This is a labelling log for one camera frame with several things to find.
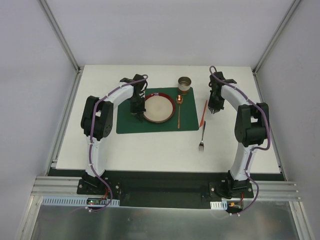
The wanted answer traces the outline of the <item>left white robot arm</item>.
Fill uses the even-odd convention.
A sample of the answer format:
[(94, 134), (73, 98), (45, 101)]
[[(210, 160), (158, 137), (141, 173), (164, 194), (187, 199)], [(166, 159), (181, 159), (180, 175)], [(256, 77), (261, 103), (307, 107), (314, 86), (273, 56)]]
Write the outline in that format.
[(148, 86), (146, 74), (136, 74), (132, 79), (123, 78), (118, 86), (103, 97), (89, 96), (86, 99), (80, 127), (87, 140), (88, 165), (82, 179), (90, 191), (99, 195), (105, 191), (102, 180), (105, 172), (106, 156), (103, 141), (113, 128), (114, 109), (125, 101), (130, 101), (130, 113), (142, 121), (145, 109), (145, 92)]

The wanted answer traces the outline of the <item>silver fork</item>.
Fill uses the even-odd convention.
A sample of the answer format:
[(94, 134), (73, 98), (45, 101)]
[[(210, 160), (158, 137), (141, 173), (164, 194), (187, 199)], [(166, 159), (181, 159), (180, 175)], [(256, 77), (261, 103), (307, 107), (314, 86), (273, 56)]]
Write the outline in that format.
[(200, 143), (198, 145), (198, 149), (200, 152), (203, 152), (204, 151), (204, 134), (205, 134), (205, 129), (206, 129), (206, 121), (203, 122), (203, 125), (202, 125), (202, 133), (201, 133), (201, 140), (200, 140)]

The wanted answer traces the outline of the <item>copper spoon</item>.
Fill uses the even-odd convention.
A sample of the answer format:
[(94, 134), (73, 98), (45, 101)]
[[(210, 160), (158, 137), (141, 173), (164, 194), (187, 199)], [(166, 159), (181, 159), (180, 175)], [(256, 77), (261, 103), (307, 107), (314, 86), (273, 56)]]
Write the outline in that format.
[(183, 103), (183, 96), (179, 94), (176, 97), (176, 103), (178, 104), (178, 120), (177, 120), (177, 128), (180, 129), (180, 119), (181, 119), (181, 104)]

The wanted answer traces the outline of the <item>orange knife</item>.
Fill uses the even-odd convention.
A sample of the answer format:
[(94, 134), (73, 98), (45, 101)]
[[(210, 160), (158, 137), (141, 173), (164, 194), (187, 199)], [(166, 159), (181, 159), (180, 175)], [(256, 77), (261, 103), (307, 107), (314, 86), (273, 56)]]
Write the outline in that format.
[(206, 114), (206, 110), (208, 107), (208, 100), (205, 101), (204, 107), (203, 107), (203, 111), (202, 111), (202, 117), (199, 123), (199, 128), (201, 128), (204, 125), (204, 121), (205, 121), (205, 114)]

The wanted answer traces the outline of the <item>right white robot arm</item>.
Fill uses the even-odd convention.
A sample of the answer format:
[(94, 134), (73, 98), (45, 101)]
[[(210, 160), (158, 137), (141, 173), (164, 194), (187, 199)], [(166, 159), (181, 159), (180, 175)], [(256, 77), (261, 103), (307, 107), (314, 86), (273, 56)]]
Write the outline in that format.
[(214, 66), (209, 71), (210, 112), (215, 114), (223, 110), (225, 101), (236, 110), (234, 135), (238, 146), (235, 159), (224, 182), (214, 188), (219, 197), (231, 199), (249, 188), (250, 169), (256, 151), (266, 151), (271, 146), (269, 106), (265, 102), (253, 102), (239, 89), (234, 79), (226, 79)]

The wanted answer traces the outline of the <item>green placemat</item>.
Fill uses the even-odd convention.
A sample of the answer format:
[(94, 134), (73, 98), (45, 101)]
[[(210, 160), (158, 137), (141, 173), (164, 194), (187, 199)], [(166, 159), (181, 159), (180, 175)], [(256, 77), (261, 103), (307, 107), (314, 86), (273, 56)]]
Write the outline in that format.
[(176, 104), (178, 89), (176, 87), (165, 87), (146, 90), (147, 96), (152, 93), (163, 93), (173, 99), (175, 103), (173, 117), (163, 123), (153, 123), (146, 119), (140, 122), (130, 113), (130, 102), (127, 100), (117, 108), (117, 120), (114, 122), (117, 134), (197, 131), (199, 129), (193, 88), (190, 88), (189, 92), (183, 96), (182, 107), (180, 107), (180, 129), (178, 129), (178, 104)]

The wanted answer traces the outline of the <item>red rimmed beige plate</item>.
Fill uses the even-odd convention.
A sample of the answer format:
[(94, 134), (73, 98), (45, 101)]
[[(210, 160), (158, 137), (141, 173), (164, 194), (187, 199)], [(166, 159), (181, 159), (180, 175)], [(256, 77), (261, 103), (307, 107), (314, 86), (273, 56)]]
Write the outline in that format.
[(144, 118), (152, 123), (164, 123), (176, 112), (173, 99), (161, 92), (151, 93), (145, 98)]

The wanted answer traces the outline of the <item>steel cup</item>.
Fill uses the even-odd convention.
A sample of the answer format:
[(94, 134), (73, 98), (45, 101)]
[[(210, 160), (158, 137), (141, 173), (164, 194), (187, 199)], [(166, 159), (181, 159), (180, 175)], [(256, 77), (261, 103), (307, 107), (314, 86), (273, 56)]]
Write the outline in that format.
[(186, 95), (191, 87), (191, 79), (187, 76), (182, 76), (178, 79), (178, 91), (181, 95)]

